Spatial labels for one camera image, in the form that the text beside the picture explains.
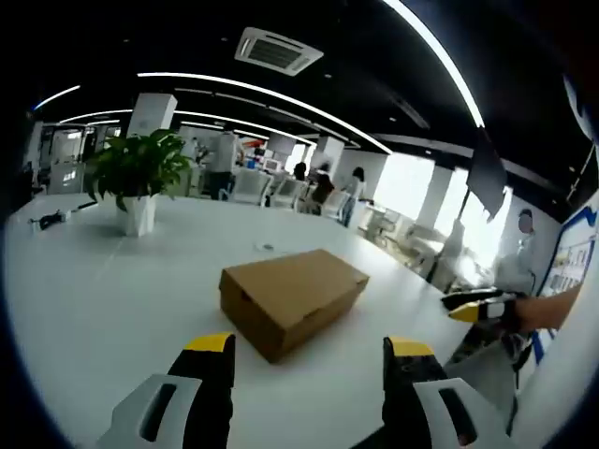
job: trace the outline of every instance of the air vent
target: air vent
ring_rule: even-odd
[[[235,59],[293,77],[323,54],[297,40],[248,27],[243,30]]]

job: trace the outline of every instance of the green plant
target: green plant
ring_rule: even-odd
[[[88,161],[95,169],[86,179],[86,190],[93,200],[95,189],[102,198],[106,192],[114,195],[117,207],[125,212],[124,197],[166,193],[190,167],[189,158],[181,155],[183,139],[169,129],[157,129],[149,136],[108,138],[106,143],[108,147]]]

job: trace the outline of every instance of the computer monitor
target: computer monitor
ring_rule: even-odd
[[[281,161],[277,161],[276,159],[265,159],[262,166],[268,171],[279,171],[281,170]]]

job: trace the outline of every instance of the led light strip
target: led light strip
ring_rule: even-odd
[[[78,120],[78,119],[94,117],[95,115],[118,114],[121,112],[133,112],[133,109],[116,109],[116,110],[103,110],[101,112],[92,112],[91,114],[83,114],[83,115],[78,115],[77,117],[71,117],[70,119],[64,119],[64,120],[61,120],[59,123],[72,122],[72,121]]]
[[[71,88],[68,88],[62,92],[59,92],[58,94],[55,94],[53,96],[49,96],[48,98],[46,98],[44,101],[42,101],[41,103],[39,103],[34,110],[38,110],[39,108],[41,108],[42,106],[44,106],[47,103],[50,103],[52,100],[55,100],[56,98],[58,98],[59,96],[63,96],[65,94],[68,94],[69,92],[73,92],[76,91],[77,89],[79,89],[81,86],[73,86]]]
[[[470,110],[470,114],[475,121],[476,126],[485,127],[485,123],[483,122],[483,117],[480,115],[480,111],[478,110],[478,106],[476,105],[475,99],[472,97],[470,93],[470,89],[466,85],[466,81],[461,77],[461,73],[456,67],[456,65],[449,57],[446,49],[443,48],[441,42],[437,40],[434,34],[427,28],[427,26],[418,18],[416,14],[414,14],[406,5],[404,5],[399,0],[383,0],[387,5],[389,5],[395,12],[397,12],[402,18],[410,24],[412,28],[424,39],[431,50],[434,51],[434,54],[437,55],[441,64],[446,68],[447,73],[453,82],[456,83],[458,90],[460,91],[461,97],[464,99],[466,106]]]
[[[346,122],[344,122],[341,119],[338,119],[334,115],[330,115],[329,113],[325,112],[324,110],[315,108],[314,106],[310,106],[309,104],[304,103],[304,102],[299,101],[299,100],[296,100],[295,98],[292,98],[290,96],[279,94],[278,92],[271,91],[270,89],[265,89],[263,87],[255,86],[254,84],[248,84],[247,82],[229,80],[227,78],[211,77],[209,75],[197,75],[197,74],[193,74],[193,73],[148,72],[148,73],[138,73],[138,77],[140,77],[140,78],[170,77],[170,78],[188,78],[188,79],[194,79],[194,80],[215,81],[215,82],[222,82],[224,84],[230,84],[232,86],[242,87],[244,89],[249,89],[249,90],[252,90],[252,91],[260,92],[262,94],[274,96],[276,98],[284,100],[284,101],[286,101],[288,103],[292,103],[292,104],[294,104],[296,106],[299,106],[301,108],[308,109],[309,111],[311,111],[311,112],[313,112],[315,114],[318,114],[318,115],[320,115],[320,116],[322,116],[322,117],[324,117],[326,119],[329,119],[332,122],[335,122],[336,124],[338,124],[340,126],[343,126],[344,128],[348,129],[352,133],[357,134],[361,138],[364,138],[364,139],[368,140],[369,142],[371,142],[371,144],[376,145],[378,148],[380,148],[381,150],[383,150],[387,154],[393,154],[392,150],[390,150],[389,148],[387,148],[385,145],[383,145],[381,142],[379,142],[378,140],[376,140],[372,136],[369,136],[368,134],[364,133],[363,131],[360,131],[355,126],[352,126],[351,124],[346,123]]]
[[[102,120],[100,122],[89,122],[87,123],[88,126],[92,126],[94,124],[108,124],[108,123],[118,123],[120,122],[120,120]]]
[[[247,131],[243,131],[242,129],[234,129],[234,133],[241,134],[242,136],[250,136],[252,138],[261,138],[262,140],[268,140],[267,136],[260,136],[259,134],[249,133]]]
[[[186,122],[186,121],[183,121],[183,120],[181,120],[181,124],[189,124],[191,126],[202,126],[204,128],[223,129],[223,126],[221,126],[220,124]]]
[[[251,123],[251,122],[245,122],[243,120],[231,119],[230,117],[222,117],[220,115],[204,114],[202,112],[190,112],[188,110],[175,110],[175,114],[193,115],[196,117],[207,117],[209,119],[224,120],[225,122],[247,124],[248,126],[253,126],[254,128],[265,129],[266,131],[271,131],[272,133],[280,134],[281,136],[286,136],[288,138],[293,138],[295,140],[299,140],[300,142],[304,142],[307,145],[314,145],[314,142],[312,142],[310,140],[306,140],[305,138],[300,138],[298,136],[294,136],[293,134],[289,134],[284,131],[279,131],[278,129],[269,128],[268,126],[264,126],[262,124],[256,124],[256,123]]]

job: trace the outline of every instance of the cardboard box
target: cardboard box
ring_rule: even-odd
[[[275,362],[349,311],[368,279],[324,250],[225,268],[221,309]]]

